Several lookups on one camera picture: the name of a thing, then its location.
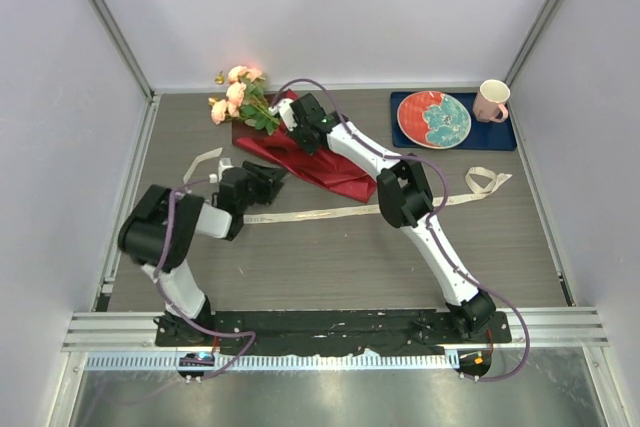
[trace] red cloth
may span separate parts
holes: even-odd
[[[298,98],[291,91],[285,95]],[[376,182],[345,157],[324,147],[311,156],[305,153],[286,135],[283,124],[271,136],[239,122],[233,124],[233,145],[284,167],[302,180],[360,202],[367,202],[376,189]]]

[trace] white ribbon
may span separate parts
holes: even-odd
[[[215,159],[216,157],[220,157],[221,153],[222,153],[222,147],[218,147],[217,149],[213,149],[213,150],[210,150],[209,152],[205,152],[204,154],[200,154],[198,157],[193,159],[193,162],[191,162],[191,165],[187,169],[187,173],[184,174],[184,177],[182,177],[182,182],[184,184],[189,182],[189,179],[195,172],[196,167],[200,162],[204,162],[205,160],[211,160],[211,159]]]
[[[486,177],[489,179],[489,183],[485,187],[480,187],[478,183],[473,180],[472,175],[478,175],[480,177]],[[464,176],[467,185],[472,194],[452,195],[447,200],[447,205],[459,205],[467,202],[474,202],[476,200],[482,200],[493,194],[500,188],[507,180],[511,178],[511,174],[495,174],[489,169],[484,167],[471,167],[467,174]],[[438,206],[442,203],[442,197],[435,197],[433,199],[433,205]],[[379,214],[380,207],[377,204],[374,205],[361,205],[358,207],[342,207],[339,209],[324,209],[324,210],[306,210],[304,212],[286,212],[281,214],[254,214],[245,215],[245,224],[274,224],[277,222],[300,222],[303,220],[320,220],[320,219],[338,219],[340,217],[349,217],[352,215],[369,215]]]

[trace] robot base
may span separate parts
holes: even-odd
[[[257,341],[247,355],[344,356],[363,353],[365,348],[380,355],[434,355],[443,353],[443,344],[487,344],[491,331],[494,344],[511,342],[504,312],[496,312],[487,330],[463,339],[449,312],[434,310],[329,310],[217,312],[213,330],[252,330]],[[212,338],[193,343],[175,332],[158,329],[158,347],[207,346]],[[246,339],[220,339],[223,354],[237,354]]]

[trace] plate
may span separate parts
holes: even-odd
[[[398,125],[413,142],[450,149],[471,132],[469,111],[455,97],[433,90],[416,92],[398,107]]]

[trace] artificial rose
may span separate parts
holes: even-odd
[[[247,73],[247,67],[244,65],[238,65],[229,71],[228,79],[229,83],[233,84],[238,81],[238,77]]]
[[[245,90],[247,90],[247,86],[242,82],[231,84],[227,89],[227,102],[236,106],[242,105]]]
[[[221,123],[222,121],[224,121],[226,116],[227,116],[226,100],[219,100],[218,102],[213,104],[213,107],[211,107],[211,120],[213,120],[214,123],[216,124]]]
[[[233,102],[227,102],[227,110],[231,117],[240,117],[240,106]]]
[[[260,69],[247,69],[246,74],[251,82],[262,77],[262,71]]]

